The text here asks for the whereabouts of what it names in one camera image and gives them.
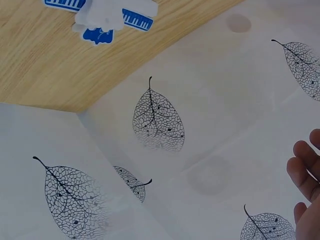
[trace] human hand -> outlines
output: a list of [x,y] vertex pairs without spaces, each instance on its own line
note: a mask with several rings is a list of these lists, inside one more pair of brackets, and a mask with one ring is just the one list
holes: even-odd
[[[310,133],[310,142],[320,150],[320,129]],[[292,157],[286,170],[300,192],[311,202],[307,207],[299,202],[294,207],[296,240],[320,239],[320,156],[305,141],[293,147]]]

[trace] wooden surface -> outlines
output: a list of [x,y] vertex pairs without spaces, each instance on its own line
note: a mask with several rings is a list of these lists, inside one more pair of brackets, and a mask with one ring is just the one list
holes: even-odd
[[74,13],[0,0],[0,102],[81,112],[164,49],[242,0],[158,0],[149,32],[125,27],[93,47]]

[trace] water stain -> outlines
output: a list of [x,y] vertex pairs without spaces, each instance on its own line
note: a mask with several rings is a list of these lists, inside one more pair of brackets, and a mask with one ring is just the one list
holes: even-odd
[[199,162],[187,174],[191,188],[205,196],[221,193],[229,184],[230,165],[221,156],[214,156]]
[[234,33],[246,33],[251,29],[251,21],[246,16],[234,13],[225,20],[228,28]]

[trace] fingertip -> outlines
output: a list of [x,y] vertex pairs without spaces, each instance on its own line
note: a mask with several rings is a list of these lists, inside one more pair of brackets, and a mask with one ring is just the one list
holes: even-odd
[[300,170],[301,160],[297,157],[292,157],[286,163],[286,171],[289,175]]
[[293,214],[294,214],[294,221],[295,224],[297,224],[302,217],[302,215],[305,213],[307,210],[307,206],[304,202],[299,202],[294,206],[293,209]]
[[317,148],[320,147],[320,129],[314,129],[309,135],[310,142]]
[[303,140],[297,141],[293,146],[293,154],[296,157],[299,157],[306,151],[306,149],[308,149],[308,147],[309,145],[306,141],[303,141]]

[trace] leaf stem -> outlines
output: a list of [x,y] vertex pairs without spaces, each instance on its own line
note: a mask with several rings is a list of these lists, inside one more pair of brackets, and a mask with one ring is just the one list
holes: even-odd
[[283,44],[281,42],[278,42],[277,40],[271,39],[271,42],[276,42],[276,43],[280,44],[281,46],[283,46]]
[[149,77],[149,89],[151,89],[151,85],[150,85],[151,79],[152,79],[152,76]]
[[152,183],[152,179],[150,179],[150,181],[148,181],[147,183],[144,183],[144,184],[140,184],[140,185],[137,185],[137,186],[132,186],[130,187],[131,189],[134,189],[134,188],[137,188],[137,187],[141,187],[141,186],[146,186],[148,184]]
[[258,227],[256,222],[252,219],[252,217],[249,215],[249,213],[246,210],[246,205],[243,206],[245,214],[248,216],[248,218],[253,222],[253,224],[256,226],[256,228],[259,230],[259,232],[262,234],[262,236],[267,240],[268,238],[265,236],[264,232],[261,231],[261,229]]
[[34,156],[33,159],[38,160],[45,168],[47,168],[47,166],[36,156]]

